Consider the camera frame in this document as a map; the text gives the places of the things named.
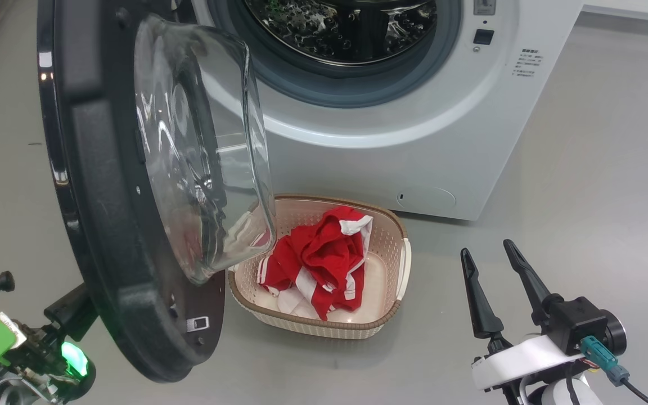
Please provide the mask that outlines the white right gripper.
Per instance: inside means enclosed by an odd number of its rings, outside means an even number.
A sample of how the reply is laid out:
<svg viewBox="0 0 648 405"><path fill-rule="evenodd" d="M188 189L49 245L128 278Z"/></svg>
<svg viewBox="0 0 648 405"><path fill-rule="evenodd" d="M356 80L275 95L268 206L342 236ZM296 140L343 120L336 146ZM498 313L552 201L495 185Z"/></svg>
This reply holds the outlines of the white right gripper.
<svg viewBox="0 0 648 405"><path fill-rule="evenodd" d="M543 300L551 294L550 290L538 277L537 272L514 241L504 240L502 246L512 269L519 275L524 285L525 294L532 308L530 317L533 323L536 326L548 326L550 316L543 310ZM461 249L460 259L473 335L477 339L489 339L489 356L475 361L471 366L471 374L477 389L493 389L496 385L507 384L537 372L549 371L556 366L563 366L583 357L581 354L565 354L548 336L533 337L508 348L506 339L500 336L504 330L502 321L489 305L479 282L478 267L467 248Z"/></svg>

